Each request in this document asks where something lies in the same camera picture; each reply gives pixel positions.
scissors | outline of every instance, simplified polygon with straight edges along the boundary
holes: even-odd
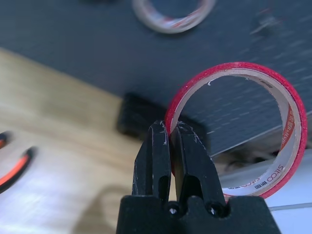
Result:
[[[9,142],[7,132],[0,133],[0,149],[5,147]],[[23,175],[32,162],[35,154],[35,147],[26,150],[15,166],[3,177],[0,178],[0,194],[10,188]]]

wooden surface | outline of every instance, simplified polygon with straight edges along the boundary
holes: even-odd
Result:
[[[113,234],[131,193],[141,142],[115,131],[121,99],[0,50],[0,176],[38,146],[29,170],[0,194],[0,234]]]

masking tape roll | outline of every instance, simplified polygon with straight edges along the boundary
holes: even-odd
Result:
[[[148,27],[167,34],[181,33],[201,23],[210,13],[215,0],[200,0],[198,9],[183,18],[171,18],[159,13],[150,0],[133,0],[136,16]]]
[[[282,188],[298,168],[304,154],[308,131],[303,102],[297,91],[279,73],[248,62],[224,63],[203,71],[187,82],[174,97],[165,117],[167,131],[171,133],[174,130],[182,108],[196,90],[223,76],[253,80],[268,90],[277,101],[283,122],[283,135],[275,161],[265,173],[259,178],[252,178],[248,184],[222,188],[226,200],[238,195],[267,198]]]

red tape edge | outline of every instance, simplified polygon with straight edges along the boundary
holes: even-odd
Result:
[[[275,71],[273,71],[270,68],[267,68],[265,66],[255,64],[255,63],[250,63],[250,62],[229,62],[229,63],[224,63],[221,65],[217,65],[215,67],[209,68],[209,69],[201,72],[197,76],[193,77],[190,81],[188,81],[178,91],[178,93],[175,95],[174,99],[172,100],[172,102],[169,105],[169,108],[167,110],[167,113],[165,116],[165,125],[166,125],[167,132],[170,135],[171,134],[170,130],[171,130],[172,119],[174,117],[175,111],[176,111],[180,101],[184,97],[184,95],[196,83],[198,83],[200,80],[202,80],[208,76],[213,75],[214,73],[224,71],[224,70],[239,69],[239,68],[259,71],[259,72],[262,72],[262,73],[270,76],[271,78],[275,79],[276,81],[278,81],[291,94],[291,96],[294,99],[294,101],[298,107],[298,110],[299,110],[299,116],[300,116],[300,120],[301,120],[301,140],[299,143],[299,149],[298,149],[297,156],[296,156],[291,168],[285,174],[285,176],[275,186],[273,186],[272,188],[270,188],[269,190],[267,190],[266,192],[264,192],[263,194],[260,195],[260,197],[262,197],[262,198],[268,198],[272,194],[276,193],[279,189],[281,189],[290,180],[290,178],[293,176],[293,174],[297,170],[297,168],[301,162],[301,159],[303,157],[305,147],[306,147],[307,138],[308,138],[308,122],[307,122],[307,116],[306,116],[306,111],[305,111],[303,102],[302,102],[299,94],[295,90],[295,88],[292,87],[292,85],[283,76],[281,76],[279,73],[277,73],[277,72],[275,72]]]

dark gray table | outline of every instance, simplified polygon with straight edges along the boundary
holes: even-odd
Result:
[[[195,4],[155,2],[172,16],[187,14]],[[251,35],[257,13],[268,7],[282,21],[266,37]],[[204,69],[256,62],[284,75],[311,112],[311,10],[310,0],[218,0],[197,28],[169,36],[138,22],[130,0],[3,0],[0,46],[119,96],[135,92],[163,105]],[[213,154],[281,124],[273,98],[243,78],[213,81],[184,112],[209,126]]]

